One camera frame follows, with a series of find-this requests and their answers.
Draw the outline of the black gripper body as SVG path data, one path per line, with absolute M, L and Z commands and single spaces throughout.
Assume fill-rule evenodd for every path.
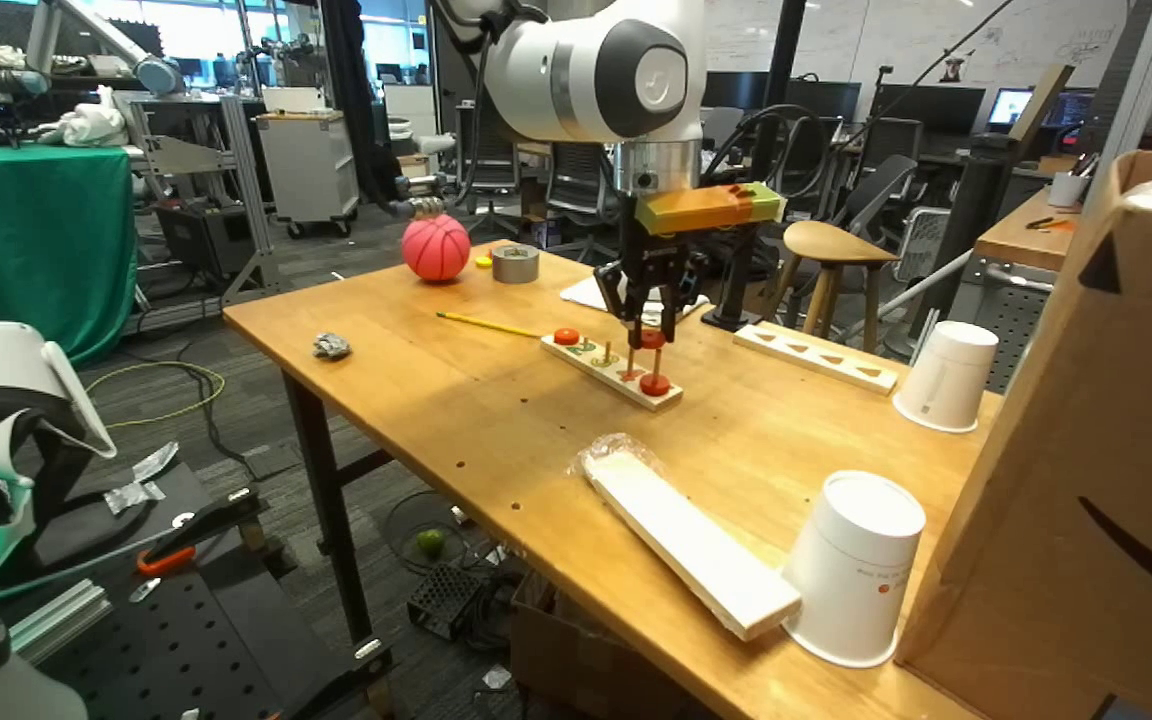
M 615 260 L 596 269 L 602 307 L 611 294 L 630 294 L 659 307 L 659 286 L 675 286 L 689 301 L 701 296 L 703 255 L 683 236 L 642 236 L 630 227 Z

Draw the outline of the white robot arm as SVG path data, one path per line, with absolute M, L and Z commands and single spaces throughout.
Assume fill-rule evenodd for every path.
M 647 341 L 642 304 L 659 294 L 663 341 L 683 307 L 683 247 L 637 212 L 701 177 L 703 0 L 609 0 L 550 20 L 530 0 L 426 0 L 474 64 L 486 107 L 525 142 L 602 143 L 623 202 L 621 260 L 598 269 L 602 307 L 627 346 Z

